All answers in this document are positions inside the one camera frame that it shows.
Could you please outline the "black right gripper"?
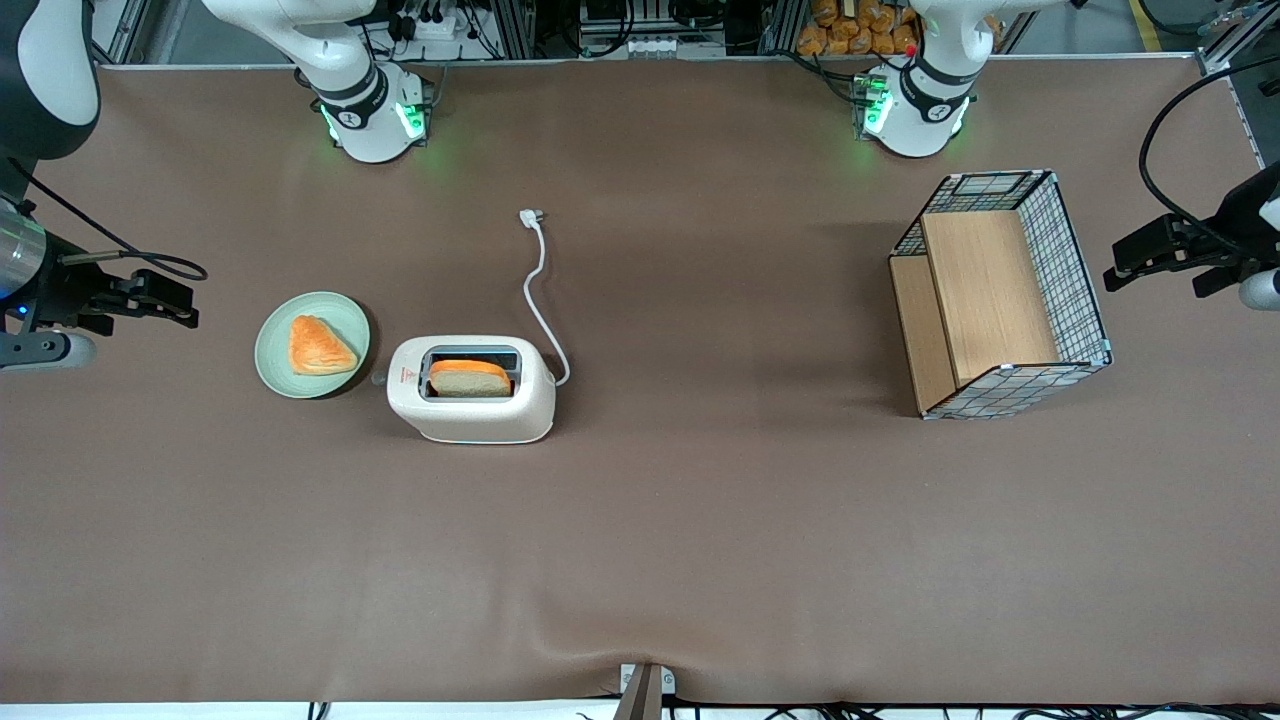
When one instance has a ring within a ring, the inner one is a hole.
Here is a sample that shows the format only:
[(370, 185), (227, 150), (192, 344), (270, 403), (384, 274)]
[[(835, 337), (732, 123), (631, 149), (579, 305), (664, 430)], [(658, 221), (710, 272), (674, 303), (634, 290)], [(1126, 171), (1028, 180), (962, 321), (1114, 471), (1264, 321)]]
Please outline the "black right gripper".
[[(163, 305), (192, 304), (191, 287), (150, 269), (140, 269), (129, 279), (114, 275), (100, 266), (109, 259), (114, 256), (56, 256), (44, 263), (40, 272), (41, 329), (76, 328), (81, 327), (82, 316), (104, 314), (154, 316), (188, 329), (198, 328), (198, 310)], [(138, 304), (125, 304), (127, 293)]]

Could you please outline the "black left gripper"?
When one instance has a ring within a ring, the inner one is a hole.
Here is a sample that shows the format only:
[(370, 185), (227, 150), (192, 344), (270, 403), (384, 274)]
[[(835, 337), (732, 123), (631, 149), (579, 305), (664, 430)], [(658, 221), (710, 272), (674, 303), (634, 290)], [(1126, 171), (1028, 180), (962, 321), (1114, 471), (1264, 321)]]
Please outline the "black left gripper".
[(1103, 287), (1117, 292), (1134, 281), (1198, 266), (1270, 270), (1277, 268), (1279, 231), (1263, 214), (1277, 199), (1279, 164), (1272, 163), (1230, 190), (1204, 220), (1212, 250), (1201, 229), (1176, 215), (1162, 215), (1114, 243), (1114, 266)]

